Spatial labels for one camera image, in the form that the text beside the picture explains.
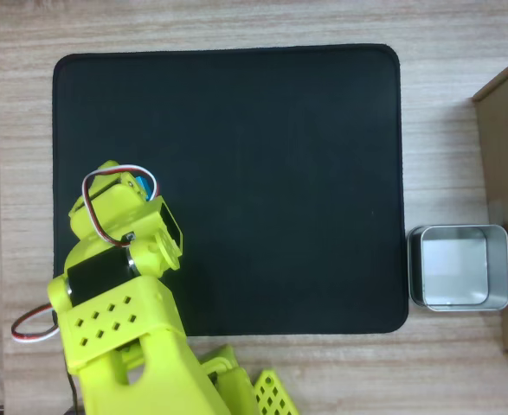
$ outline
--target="black mouse pad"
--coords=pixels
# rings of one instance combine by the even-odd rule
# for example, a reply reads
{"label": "black mouse pad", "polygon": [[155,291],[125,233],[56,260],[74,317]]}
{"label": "black mouse pad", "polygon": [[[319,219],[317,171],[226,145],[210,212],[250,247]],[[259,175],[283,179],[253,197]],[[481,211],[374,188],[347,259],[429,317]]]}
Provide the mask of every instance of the black mouse pad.
{"label": "black mouse pad", "polygon": [[183,231],[189,335],[376,333],[408,314],[400,69],[383,45],[79,54],[54,73],[55,271],[106,160]]}

